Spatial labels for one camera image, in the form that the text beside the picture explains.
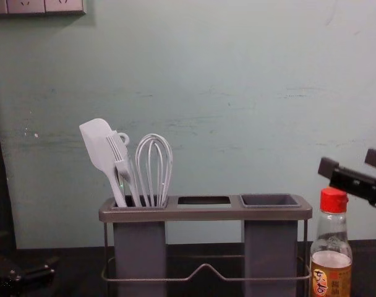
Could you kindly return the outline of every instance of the dark table surface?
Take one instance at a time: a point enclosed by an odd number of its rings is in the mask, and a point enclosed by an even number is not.
[[[352,241],[352,297],[376,297],[376,240]],[[234,254],[223,259],[217,255]],[[242,261],[240,244],[201,244],[168,246],[168,274],[186,277],[203,262],[214,265],[229,277],[240,277]],[[53,284],[46,289],[29,293],[27,297],[100,297],[106,296],[106,286],[100,277],[105,264],[104,248],[18,250],[13,260],[22,267],[40,264],[51,256],[59,256]],[[223,283],[210,271],[200,272],[190,283],[168,287],[168,296],[242,296],[241,284]]]

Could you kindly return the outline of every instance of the soy sauce bottle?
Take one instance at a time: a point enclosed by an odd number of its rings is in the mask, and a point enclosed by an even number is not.
[[[347,193],[321,191],[317,240],[310,248],[311,297],[350,297],[352,252],[346,225]]]

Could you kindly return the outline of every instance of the light blue wall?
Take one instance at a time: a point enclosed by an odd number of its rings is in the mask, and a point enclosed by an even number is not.
[[[364,166],[376,147],[376,1],[107,0],[82,18],[0,20],[20,248],[102,244],[111,189],[78,129],[95,117],[136,143],[164,135],[172,194],[304,196],[313,238],[320,157],[376,173]],[[238,223],[168,230],[171,243],[240,240]],[[350,200],[349,235],[376,238],[365,201]]]

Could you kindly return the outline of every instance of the bottle label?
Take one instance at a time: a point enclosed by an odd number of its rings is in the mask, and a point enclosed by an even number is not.
[[[351,265],[328,268],[312,261],[310,297],[350,297]]]

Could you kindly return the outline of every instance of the utensil holder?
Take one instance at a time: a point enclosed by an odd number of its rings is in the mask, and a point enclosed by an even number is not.
[[[295,297],[297,281],[307,282],[310,277],[306,248],[311,217],[312,207],[290,194],[170,196],[164,208],[118,208],[114,199],[108,199],[99,210],[105,224],[102,276],[117,283],[118,297],[166,297],[167,282],[188,282],[202,269],[212,270],[226,282],[242,282],[245,297]],[[244,277],[225,277],[203,263],[187,277],[167,278],[165,222],[220,220],[244,221]],[[296,275],[299,220],[304,221],[303,276]],[[108,277],[108,223],[114,226],[115,279]]]

